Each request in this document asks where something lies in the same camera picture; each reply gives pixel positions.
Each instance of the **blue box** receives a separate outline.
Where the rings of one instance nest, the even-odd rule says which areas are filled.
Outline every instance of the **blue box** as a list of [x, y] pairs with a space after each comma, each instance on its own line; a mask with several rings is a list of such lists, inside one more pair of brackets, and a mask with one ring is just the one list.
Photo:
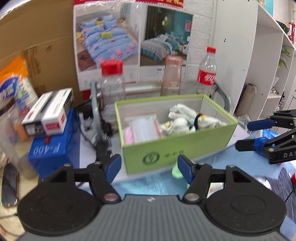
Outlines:
[[77, 112], [71, 109], [63, 134], [47, 137], [36, 137], [31, 145], [28, 160], [44, 179], [65, 163], [79, 168], [80, 129]]

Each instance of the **pink cloth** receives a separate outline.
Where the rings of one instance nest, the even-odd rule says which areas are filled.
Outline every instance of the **pink cloth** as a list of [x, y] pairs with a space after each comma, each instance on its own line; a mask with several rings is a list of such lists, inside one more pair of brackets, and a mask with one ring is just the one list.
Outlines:
[[126, 145], [135, 143], [135, 138], [133, 136], [133, 128], [131, 126], [127, 127], [124, 130], [123, 139], [124, 139], [124, 144]]

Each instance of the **orange package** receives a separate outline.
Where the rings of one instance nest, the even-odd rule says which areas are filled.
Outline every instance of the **orange package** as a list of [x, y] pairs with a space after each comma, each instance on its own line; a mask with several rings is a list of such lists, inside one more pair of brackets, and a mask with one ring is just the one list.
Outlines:
[[26, 63], [20, 56], [0, 72], [0, 101], [12, 96], [22, 116], [38, 99], [28, 78]]

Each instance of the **pink glass bottle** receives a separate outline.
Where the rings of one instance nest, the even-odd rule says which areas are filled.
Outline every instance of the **pink glass bottle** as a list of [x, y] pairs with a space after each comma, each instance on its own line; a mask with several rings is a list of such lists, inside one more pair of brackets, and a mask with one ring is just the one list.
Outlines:
[[183, 58], [168, 55], [165, 58], [165, 72], [161, 84], [160, 95], [178, 95], [181, 85], [181, 69]]

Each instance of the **round black disc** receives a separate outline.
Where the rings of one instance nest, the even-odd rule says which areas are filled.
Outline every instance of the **round black disc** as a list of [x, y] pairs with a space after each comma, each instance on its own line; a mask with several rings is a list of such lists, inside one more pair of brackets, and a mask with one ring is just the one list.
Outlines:
[[206, 201], [214, 223], [238, 234], [264, 234], [279, 228], [286, 216], [285, 203], [266, 188], [224, 188]]
[[20, 202], [17, 213], [26, 231], [57, 236], [77, 231], [97, 214], [95, 198], [75, 186], [43, 183]]

